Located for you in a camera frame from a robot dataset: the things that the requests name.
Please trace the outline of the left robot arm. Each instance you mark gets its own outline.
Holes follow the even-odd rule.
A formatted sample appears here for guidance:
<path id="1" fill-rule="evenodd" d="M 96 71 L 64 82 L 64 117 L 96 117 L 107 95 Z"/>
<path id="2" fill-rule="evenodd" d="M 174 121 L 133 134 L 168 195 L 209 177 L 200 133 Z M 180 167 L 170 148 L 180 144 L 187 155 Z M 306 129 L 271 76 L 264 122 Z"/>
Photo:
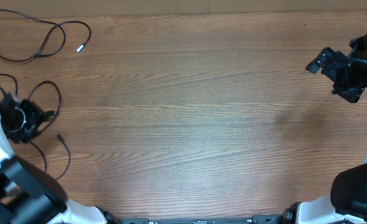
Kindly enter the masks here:
<path id="1" fill-rule="evenodd" d="M 57 116 L 30 99 L 5 93 L 0 100 L 0 223 L 120 223 L 107 210 L 68 199 L 56 179 L 13 151 L 11 142 L 29 142 Z"/>

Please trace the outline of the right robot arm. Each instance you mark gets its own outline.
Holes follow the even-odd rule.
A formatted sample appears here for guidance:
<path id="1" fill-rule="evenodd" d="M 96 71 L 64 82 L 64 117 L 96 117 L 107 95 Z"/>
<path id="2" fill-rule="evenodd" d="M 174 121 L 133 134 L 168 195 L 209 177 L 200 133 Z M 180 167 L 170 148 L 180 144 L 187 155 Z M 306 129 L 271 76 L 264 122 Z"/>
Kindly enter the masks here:
<path id="1" fill-rule="evenodd" d="M 355 104 L 367 91 L 367 30 L 349 41 L 343 53 L 322 49 L 305 67 L 332 83 L 331 93 Z M 339 172 L 330 190 L 313 200 L 293 203 L 266 223 L 367 223 L 367 138 L 358 164 Z"/>

